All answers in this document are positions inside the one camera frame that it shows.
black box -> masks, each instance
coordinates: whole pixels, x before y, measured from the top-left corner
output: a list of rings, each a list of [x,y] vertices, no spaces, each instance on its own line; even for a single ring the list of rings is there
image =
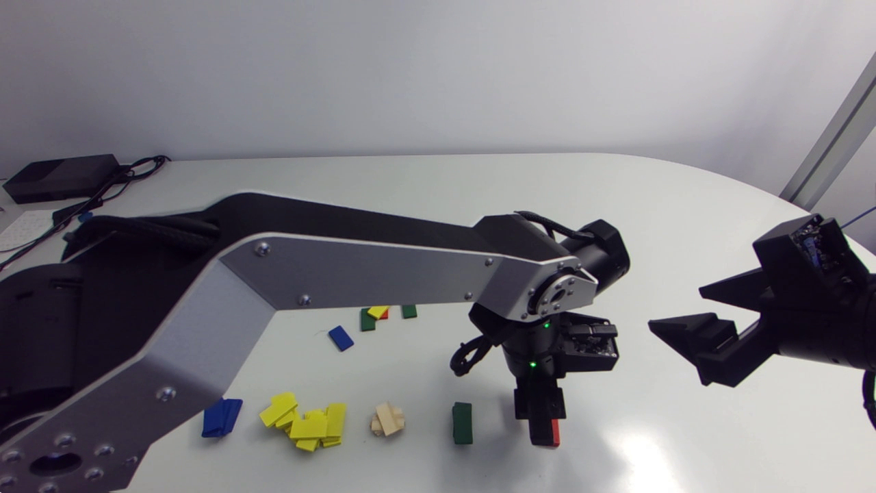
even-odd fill
[[[3,188],[16,204],[93,196],[118,169],[112,154],[36,161],[16,173]]]

blue block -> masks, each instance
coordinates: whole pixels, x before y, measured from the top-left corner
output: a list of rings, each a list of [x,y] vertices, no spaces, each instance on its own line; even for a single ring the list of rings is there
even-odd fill
[[[219,402],[205,409],[201,436],[205,439],[219,438],[231,433],[243,405],[244,401],[240,399],[219,399]]]
[[[347,331],[343,330],[343,327],[340,325],[328,331],[328,336],[335,342],[335,346],[341,351],[346,351],[353,346],[353,339],[350,339]]]

table surface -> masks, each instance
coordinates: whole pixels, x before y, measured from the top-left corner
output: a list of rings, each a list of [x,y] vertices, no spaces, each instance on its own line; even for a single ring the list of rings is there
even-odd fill
[[[569,418],[554,450],[531,446],[514,419],[500,350],[465,377],[449,370],[478,334],[467,304],[420,305],[411,320],[394,307],[366,333],[357,308],[279,312],[226,394],[244,400],[235,431],[202,439],[193,418],[151,448],[129,491],[873,491],[861,372],[773,357],[736,389],[707,388],[648,331],[649,319],[705,311],[751,324],[754,313],[697,288],[757,267],[752,242],[805,214],[792,204],[666,161],[525,154],[171,162],[95,212],[191,211],[241,190],[459,225],[521,209],[574,227],[603,218],[621,231],[631,270],[578,311],[617,325],[620,359],[611,372],[561,380]],[[57,261],[61,249],[55,238],[10,272]],[[326,334],[336,325],[356,342],[342,354]],[[343,445],[309,454],[266,430],[257,415],[284,391],[300,410],[347,403]],[[407,426],[389,439],[368,429],[386,400]],[[472,446],[453,444],[454,401],[474,405]]]

cable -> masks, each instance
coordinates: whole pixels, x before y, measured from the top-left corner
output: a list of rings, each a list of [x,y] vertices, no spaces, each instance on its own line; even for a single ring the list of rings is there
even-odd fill
[[[523,219],[526,219],[527,221],[537,223],[537,224],[544,226],[545,231],[547,231],[547,234],[552,239],[555,239],[554,232],[558,232],[567,238],[579,239],[582,241],[593,241],[593,239],[595,238],[595,236],[593,235],[592,232],[575,231],[572,228],[568,228],[564,225],[561,225],[560,223],[554,221],[553,219],[545,218],[544,216],[536,214],[535,212],[515,211],[514,213],[519,214],[520,216],[523,217]]]
[[[867,411],[867,417],[873,428],[876,428],[876,398],[873,397],[873,389],[876,387],[876,372],[865,371],[864,383],[861,385],[861,390],[864,393],[864,409]]]
[[[456,352],[453,353],[453,357],[450,358],[450,369],[453,370],[453,373],[456,376],[463,376],[469,373],[471,367],[477,365],[477,363],[490,352],[491,348],[492,343],[490,343],[486,336],[483,335],[475,337],[464,344],[460,344],[459,349],[457,349]],[[466,360],[465,357],[472,351],[475,352],[475,355],[472,356],[470,360]]]
[[[67,207],[65,209],[61,209],[61,211],[73,209],[73,212],[64,216],[62,220],[56,221],[55,225],[53,225],[51,228],[49,228],[49,230],[46,231],[45,233],[43,233],[41,236],[39,236],[38,238],[36,238],[32,241],[24,243],[21,246],[16,246],[15,248],[12,248],[9,250],[4,250],[4,251],[0,252],[0,253],[6,253],[6,254],[8,252],[15,252],[15,254],[13,254],[9,259],[6,259],[5,261],[0,262],[0,272],[2,272],[4,269],[9,267],[9,265],[12,262],[14,262],[14,261],[24,257],[28,253],[30,253],[31,250],[36,248],[43,241],[46,241],[47,239],[51,238],[57,232],[62,231],[65,228],[67,228],[67,226],[70,224],[70,221],[73,220],[73,218],[75,218],[76,216],[78,216],[84,212],[90,211],[91,209],[94,209],[95,207],[99,207],[100,205],[102,205],[103,202],[105,202],[105,200],[102,198],[103,194],[107,193],[107,190],[112,188],[114,185],[124,183],[124,186],[115,195],[111,196],[108,200],[112,200],[112,199],[118,197],[119,195],[121,195],[122,192],[124,192],[124,190],[128,187],[128,185],[131,182],[143,180],[143,179],[151,176],[156,171],[158,171],[162,166],[164,166],[164,164],[167,161],[170,161],[170,160],[171,159],[168,158],[167,156],[165,156],[163,154],[159,154],[159,155],[156,155],[153,157],[143,158],[141,160],[135,161],[130,166],[120,167],[121,172],[117,173],[115,176],[111,177],[91,198],[89,198],[88,200],[86,200],[85,202],[82,202],[80,204],[73,205],[73,206]],[[148,171],[145,171],[144,173],[141,173],[139,175],[134,174],[134,171],[133,171],[134,168],[137,168],[139,166],[143,166],[147,162],[154,162],[155,166],[153,166]]]
[[[874,205],[874,206],[871,207],[870,209],[867,209],[867,210],[864,211],[864,212],[861,212],[860,214],[858,214],[854,219],[852,219],[852,220],[849,221],[848,223],[845,223],[844,225],[839,226],[839,229],[843,229],[843,228],[845,228],[847,225],[850,225],[851,223],[854,223],[854,222],[857,221],[858,219],[861,219],[863,216],[866,216],[867,214],[869,214],[869,213],[871,213],[871,212],[873,212],[873,211],[876,211],[876,205]]]

white wall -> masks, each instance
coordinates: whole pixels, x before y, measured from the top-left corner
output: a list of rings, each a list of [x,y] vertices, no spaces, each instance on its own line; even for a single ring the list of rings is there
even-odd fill
[[[876,132],[871,132],[864,145],[827,193],[812,209],[825,217],[837,218],[840,224],[854,219],[876,205]],[[876,211],[846,228],[845,233],[858,243],[876,252]]]
[[[3,0],[0,173],[607,151],[778,193],[876,46],[836,0]]]

